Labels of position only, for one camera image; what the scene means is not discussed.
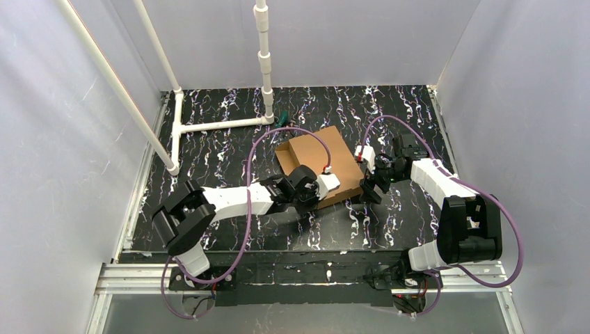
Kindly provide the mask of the brown cardboard box sheet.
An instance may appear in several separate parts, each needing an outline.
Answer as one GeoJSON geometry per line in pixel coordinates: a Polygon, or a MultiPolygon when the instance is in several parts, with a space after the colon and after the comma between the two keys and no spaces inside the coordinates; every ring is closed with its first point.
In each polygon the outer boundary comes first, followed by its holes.
{"type": "MultiPolygon", "coordinates": [[[[336,126],[330,126],[315,134],[328,146],[331,155],[331,173],[340,181],[338,189],[331,191],[317,207],[335,205],[362,193],[360,181],[364,177],[349,146],[345,143],[336,126]]],[[[320,174],[327,163],[327,153],[323,145],[309,134],[291,138],[275,149],[282,171],[290,174],[296,167],[305,165],[320,174]]]]}

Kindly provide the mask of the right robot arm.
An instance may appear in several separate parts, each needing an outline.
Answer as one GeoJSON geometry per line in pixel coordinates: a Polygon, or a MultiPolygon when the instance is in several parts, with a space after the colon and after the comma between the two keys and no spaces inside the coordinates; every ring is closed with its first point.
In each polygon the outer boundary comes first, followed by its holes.
{"type": "Polygon", "coordinates": [[[360,180],[363,202],[379,204],[392,184],[410,180],[440,208],[436,238],[402,253],[399,266],[421,272],[464,262],[496,260],[502,254],[500,210],[491,200],[458,184],[438,159],[410,135],[393,140],[391,155],[369,145],[356,147],[365,172],[360,180]]]}

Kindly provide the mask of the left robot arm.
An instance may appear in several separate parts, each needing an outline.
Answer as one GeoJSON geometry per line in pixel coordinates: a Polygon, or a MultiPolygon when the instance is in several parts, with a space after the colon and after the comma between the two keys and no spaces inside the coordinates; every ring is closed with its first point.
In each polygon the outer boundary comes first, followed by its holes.
{"type": "Polygon", "coordinates": [[[338,185],[334,174],[316,175],[307,166],[250,186],[209,188],[187,181],[155,207],[150,218],[167,254],[186,275],[196,278],[210,268],[200,240],[212,223],[247,214],[281,213],[290,207],[304,214],[338,185]]]}

